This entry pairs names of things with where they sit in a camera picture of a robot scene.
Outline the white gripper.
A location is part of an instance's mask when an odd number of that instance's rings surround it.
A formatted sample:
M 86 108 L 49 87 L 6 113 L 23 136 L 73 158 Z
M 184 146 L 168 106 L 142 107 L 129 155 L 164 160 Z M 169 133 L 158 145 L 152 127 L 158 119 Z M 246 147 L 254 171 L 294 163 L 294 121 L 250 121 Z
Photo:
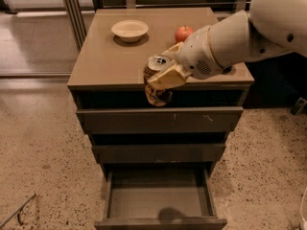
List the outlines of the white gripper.
M 156 89 L 172 89 L 182 86 L 187 79 L 204 80 L 220 75 L 224 68 L 216 62 L 210 49 L 209 26 L 205 26 L 192 34 L 185 41 L 179 42 L 162 53 L 169 60 L 178 60 L 163 68 L 159 73 L 148 79 L 148 84 Z

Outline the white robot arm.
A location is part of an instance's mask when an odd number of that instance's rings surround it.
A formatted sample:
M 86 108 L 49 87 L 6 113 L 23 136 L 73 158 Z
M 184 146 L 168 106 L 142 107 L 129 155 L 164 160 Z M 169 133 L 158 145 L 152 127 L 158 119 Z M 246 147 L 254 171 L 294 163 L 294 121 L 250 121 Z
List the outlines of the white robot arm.
M 307 0 L 251 0 L 248 11 L 205 26 L 164 52 L 170 61 L 148 79 L 155 89 L 205 80 L 241 62 L 296 52 L 307 57 Z

